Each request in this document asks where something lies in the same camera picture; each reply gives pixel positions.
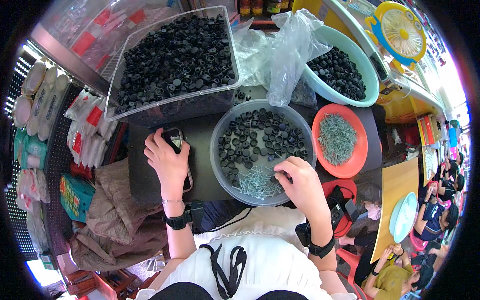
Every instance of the wooden board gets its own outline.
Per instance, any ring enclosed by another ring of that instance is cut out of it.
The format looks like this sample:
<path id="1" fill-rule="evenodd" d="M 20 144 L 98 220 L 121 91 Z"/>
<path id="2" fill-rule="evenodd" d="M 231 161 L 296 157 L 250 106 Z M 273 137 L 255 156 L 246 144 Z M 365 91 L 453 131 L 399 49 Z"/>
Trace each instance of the wooden board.
<path id="1" fill-rule="evenodd" d="M 418 158 L 382 169 L 382 214 L 375 249 L 370 260 L 371 264 L 380 259 L 387 246 L 395 244 L 393 236 L 390 234 L 390 218 L 398 200 L 410 192 L 414 192 L 418 197 Z"/>
<path id="2" fill-rule="evenodd" d="M 436 150 L 433 150 L 430 145 L 427 145 L 427 146 L 423 146 L 421 148 L 421 153 L 423 155 L 423 186 L 426 186 L 430 180 L 432 180 L 435 175 L 437 174 L 437 170 L 438 170 L 438 162 L 437 162 L 437 165 L 436 167 L 433 168 L 432 170 L 432 174 L 430 175 L 430 177 L 428 177 L 428 172 L 427 172 L 427 164 L 426 164 L 426 160 L 425 160 L 425 152 L 426 151 L 434 151 L 436 152 Z"/>

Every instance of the clear plastic container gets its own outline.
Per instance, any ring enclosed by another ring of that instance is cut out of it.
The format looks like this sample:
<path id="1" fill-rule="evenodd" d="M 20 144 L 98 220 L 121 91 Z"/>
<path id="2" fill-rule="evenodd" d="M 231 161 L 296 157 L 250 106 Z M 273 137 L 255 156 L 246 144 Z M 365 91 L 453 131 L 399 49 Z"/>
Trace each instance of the clear plastic container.
<path id="1" fill-rule="evenodd" d="M 183 17 L 191 18 L 193 15 L 215 18 L 219 14 L 226 20 L 232 68 L 235 73 L 235 79 L 237 80 L 234 84 L 172 97 L 122 114 L 116 113 L 115 110 L 119 107 L 118 94 L 120 82 L 123 77 L 123 72 L 125 71 L 124 52 L 135 47 L 150 31 L 159 30 L 164 24 L 171 23 Z M 242 77 L 238 64 L 232 31 L 228 22 L 228 12 L 225 6 L 215 6 L 182 13 L 145 27 L 131 34 L 123 46 L 110 84 L 110 90 L 108 91 L 105 119 L 108 121 L 119 120 L 141 126 L 154 127 L 166 123 L 226 112 L 233 107 L 234 92 L 241 85 Z"/>
<path id="2" fill-rule="evenodd" d="M 261 108 L 265 108 L 267 111 L 271 111 L 273 113 L 277 114 L 284 114 L 287 120 L 293 124 L 294 126 L 301 128 L 303 135 L 305 136 L 305 149 L 308 152 L 308 158 L 307 161 L 308 163 L 315 168 L 316 163 L 317 163 L 317 155 L 315 154 L 315 151 L 313 149 L 313 134 L 311 128 L 308 126 L 307 122 L 305 119 L 297 113 L 293 108 L 291 107 L 275 107 L 271 106 L 268 103 L 268 100 L 266 99 L 261 99 L 261 100 L 251 100 L 248 102 L 244 102 L 242 104 L 239 104 L 232 108 L 228 113 L 226 113 L 220 121 L 218 121 L 213 134 L 212 134 L 212 140 L 210 141 L 210 162 L 212 163 L 212 168 L 213 172 L 215 174 L 216 179 L 220 183 L 220 185 L 235 199 L 248 204 L 248 205 L 253 205 L 253 206 L 276 206 L 276 205 L 281 205 L 283 203 L 288 202 L 290 199 L 287 197 L 287 195 L 283 192 L 279 195 L 276 195 L 274 197 L 270 198 L 265 198 L 265 200 L 260 200 L 254 197 L 251 197 L 249 195 L 245 195 L 240 193 L 239 190 L 235 189 L 232 187 L 230 182 L 227 180 L 225 174 L 222 172 L 222 167 L 220 166 L 220 159 L 219 159 L 219 151 L 218 151 L 218 138 L 221 136 L 224 136 L 224 131 L 225 129 L 228 128 L 230 121 L 234 121 L 236 117 L 239 117 L 240 114 L 246 113 L 247 111 L 253 111 L 253 110 L 260 110 Z M 258 141 L 258 147 L 264 148 L 265 147 L 265 142 L 263 141 L 263 136 L 264 136 L 264 131 L 259 130 L 257 131 L 257 141 Z M 258 155 L 258 160 L 254 163 L 254 166 L 260 166 L 263 165 L 264 167 L 267 168 L 272 168 L 273 166 L 278 165 L 282 161 L 284 161 L 286 158 L 286 155 L 283 154 L 281 158 L 278 158 L 274 161 L 268 161 L 268 156 L 261 156 Z M 239 169 L 239 171 L 243 172 L 244 174 L 248 173 L 248 169 L 242 165 L 242 164 L 236 164 L 236 168 Z"/>

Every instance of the bottle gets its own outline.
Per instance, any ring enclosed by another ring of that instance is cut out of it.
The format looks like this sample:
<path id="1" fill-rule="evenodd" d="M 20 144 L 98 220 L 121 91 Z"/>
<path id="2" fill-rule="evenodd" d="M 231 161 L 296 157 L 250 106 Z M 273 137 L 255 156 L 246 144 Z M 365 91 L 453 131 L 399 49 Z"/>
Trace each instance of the bottle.
<path id="1" fill-rule="evenodd" d="M 240 16 L 250 15 L 250 0 L 240 0 Z"/>
<path id="2" fill-rule="evenodd" d="M 264 0 L 253 0 L 252 12 L 254 16 L 261 16 L 264 13 Z"/>
<path id="3" fill-rule="evenodd" d="M 288 12 L 289 11 L 289 9 L 288 9 L 289 4 L 290 4 L 290 0 L 282 0 L 282 6 L 280 7 L 280 12 L 281 13 Z"/>
<path id="4" fill-rule="evenodd" d="M 282 7 L 282 0 L 268 0 L 267 14 L 274 15 L 280 13 Z"/>

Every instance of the pegboard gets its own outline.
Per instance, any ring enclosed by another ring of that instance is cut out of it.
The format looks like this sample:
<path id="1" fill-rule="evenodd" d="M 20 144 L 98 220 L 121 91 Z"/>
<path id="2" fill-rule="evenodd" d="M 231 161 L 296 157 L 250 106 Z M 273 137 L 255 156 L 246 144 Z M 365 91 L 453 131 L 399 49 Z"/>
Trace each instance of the pegboard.
<path id="1" fill-rule="evenodd" d="M 76 80 L 72 81 L 60 106 L 60 111 L 48 140 L 44 172 L 47 177 L 51 202 L 48 204 L 42 203 L 42 209 L 48 244 L 53 255 L 67 253 L 67 241 L 73 235 L 72 220 L 60 203 L 61 175 L 62 173 L 70 173 L 70 163 L 73 161 L 73 156 L 67 146 L 67 135 L 72 120 L 64 117 L 63 114 L 82 89 L 82 83 Z"/>
<path id="2" fill-rule="evenodd" d="M 31 57 L 28 53 L 24 52 L 21 56 L 17 59 L 15 66 L 13 68 L 12 80 L 10 81 L 9 88 L 8 88 L 8 96 L 7 101 L 5 102 L 5 107 L 3 108 L 3 112 L 7 115 L 8 120 L 12 122 L 12 130 L 11 130 L 11 137 L 10 137 L 10 153 L 13 155 L 14 148 L 13 148 L 13 138 L 16 133 L 16 127 L 13 125 L 13 118 L 12 118 L 12 110 L 13 105 L 15 103 L 15 99 L 21 95 L 21 88 L 24 83 L 25 77 L 30 71 L 30 68 L 35 63 L 35 59 Z M 38 259 L 35 249 L 33 247 L 32 241 L 30 239 L 30 235 L 28 234 L 26 218 L 27 213 L 20 208 L 15 201 L 17 198 L 17 192 L 15 190 L 17 185 L 17 174 L 20 171 L 20 165 L 18 161 L 13 161 L 13 156 L 11 157 L 12 160 L 12 188 L 10 188 L 6 193 L 6 200 L 7 200 L 7 208 L 8 214 L 10 217 L 10 224 L 13 229 L 13 233 L 15 234 L 15 240 L 18 244 L 20 252 L 24 255 L 24 259 L 26 261 Z"/>

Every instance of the cartoon fan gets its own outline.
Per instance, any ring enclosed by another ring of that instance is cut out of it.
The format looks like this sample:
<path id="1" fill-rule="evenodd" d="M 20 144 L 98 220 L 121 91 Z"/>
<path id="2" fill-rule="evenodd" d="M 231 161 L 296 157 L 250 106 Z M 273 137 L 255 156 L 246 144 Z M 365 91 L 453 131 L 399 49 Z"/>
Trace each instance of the cartoon fan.
<path id="1" fill-rule="evenodd" d="M 415 63 L 427 51 L 427 38 L 420 20 L 410 9 L 399 3 L 383 2 L 365 22 L 372 30 L 365 32 L 394 57 L 392 63 L 402 74 L 405 70 L 401 65 L 415 70 Z"/>

